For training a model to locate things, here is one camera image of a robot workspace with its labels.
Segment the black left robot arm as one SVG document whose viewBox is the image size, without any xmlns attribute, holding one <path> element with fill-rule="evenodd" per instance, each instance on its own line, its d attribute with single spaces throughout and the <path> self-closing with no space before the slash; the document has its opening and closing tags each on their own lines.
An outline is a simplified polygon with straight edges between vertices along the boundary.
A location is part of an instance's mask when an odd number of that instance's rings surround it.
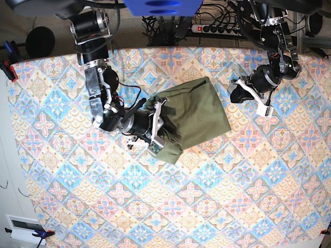
<svg viewBox="0 0 331 248">
<path fill-rule="evenodd" d="M 244 89 L 247 86 L 260 99 L 268 93 L 266 105 L 269 106 L 272 93 L 281 81 L 295 79 L 302 70 L 288 23 L 284 20 L 287 11 L 254 1 L 239 1 L 235 11 L 240 33 L 267 52 L 269 64 L 258 66 L 249 76 L 232 80 L 228 88 L 230 100 L 232 103 L 253 100 L 253 93 Z M 243 24 L 243 20 L 247 20 L 251 14 L 260 24 L 260 42 L 252 37 Z"/>
</svg>

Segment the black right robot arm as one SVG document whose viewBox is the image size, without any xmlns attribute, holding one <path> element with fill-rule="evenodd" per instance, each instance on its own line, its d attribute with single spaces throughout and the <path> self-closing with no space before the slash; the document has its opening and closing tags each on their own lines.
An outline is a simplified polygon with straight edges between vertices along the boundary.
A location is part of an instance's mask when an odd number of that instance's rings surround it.
<svg viewBox="0 0 331 248">
<path fill-rule="evenodd" d="M 93 126 L 141 138 L 145 146 L 164 147 L 166 142 L 158 131 L 164 124 L 160 114 L 165 102 L 156 102 L 149 114 L 141 110 L 146 103 L 145 98 L 132 107 L 125 107 L 117 94 L 119 77 L 108 64 L 108 44 L 113 38 L 108 22 L 108 16 L 102 9 L 92 9 L 70 19 L 78 60 L 86 66 L 85 85 Z"/>
</svg>

